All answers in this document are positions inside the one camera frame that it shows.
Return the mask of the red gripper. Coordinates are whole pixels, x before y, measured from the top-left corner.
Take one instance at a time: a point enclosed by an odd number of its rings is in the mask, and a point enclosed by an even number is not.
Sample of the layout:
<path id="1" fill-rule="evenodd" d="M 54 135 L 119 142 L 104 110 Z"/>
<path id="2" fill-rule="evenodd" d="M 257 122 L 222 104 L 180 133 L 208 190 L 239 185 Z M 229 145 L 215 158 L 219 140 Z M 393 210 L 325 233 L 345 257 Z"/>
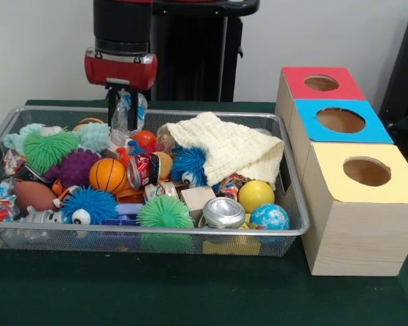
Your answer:
<path id="1" fill-rule="evenodd" d="M 139 119 L 138 90 L 149 90 L 155 80 L 158 61 L 155 54 L 145 56 L 116 56 L 88 48 L 84 57 L 84 68 L 90 84 L 107 86 L 108 126 L 118 102 L 118 88 L 114 84 L 129 86 L 131 106 L 127 116 L 129 131 L 137 130 Z"/>

